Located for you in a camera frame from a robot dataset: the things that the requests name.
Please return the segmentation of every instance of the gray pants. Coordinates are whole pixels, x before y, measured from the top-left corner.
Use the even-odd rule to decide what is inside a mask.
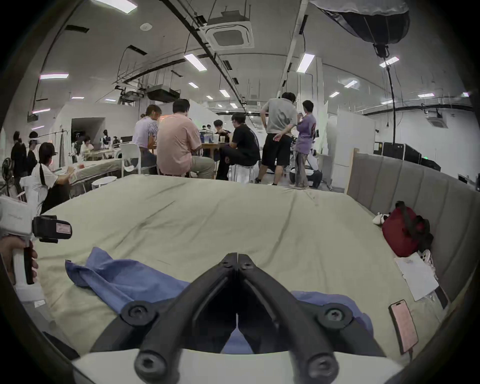
[[[307,172],[305,171],[305,161],[308,154],[295,152],[295,186],[299,188],[308,187]]]
[[[192,156],[190,172],[196,173],[199,179],[211,179],[215,172],[215,161],[209,157]]]

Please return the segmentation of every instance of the purple shirt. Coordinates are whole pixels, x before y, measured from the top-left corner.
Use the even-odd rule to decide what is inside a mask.
[[[317,128],[317,120],[311,113],[306,115],[297,125],[299,136],[295,150],[300,153],[308,154],[312,148],[313,138],[315,137],[315,129]]]

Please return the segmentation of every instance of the white partition wall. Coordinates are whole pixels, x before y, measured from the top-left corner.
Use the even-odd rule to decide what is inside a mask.
[[[368,117],[338,110],[332,187],[346,188],[350,177],[353,148],[373,155],[376,123]]]

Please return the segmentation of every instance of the hand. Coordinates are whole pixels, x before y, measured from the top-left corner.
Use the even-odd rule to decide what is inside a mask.
[[[19,237],[7,236],[0,240],[0,253],[12,284],[15,284],[15,274],[13,273],[13,250],[23,248],[25,248],[25,243]],[[32,250],[32,258],[36,259],[37,257],[37,253]],[[38,264],[35,260],[32,260],[32,267],[38,269]],[[36,277],[36,271],[32,271],[32,274],[33,277]]]

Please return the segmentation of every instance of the gray t-shirt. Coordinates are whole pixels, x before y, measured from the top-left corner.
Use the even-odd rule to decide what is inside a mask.
[[[288,99],[270,99],[262,111],[268,112],[267,133],[280,133],[291,123],[297,125],[297,110]]]

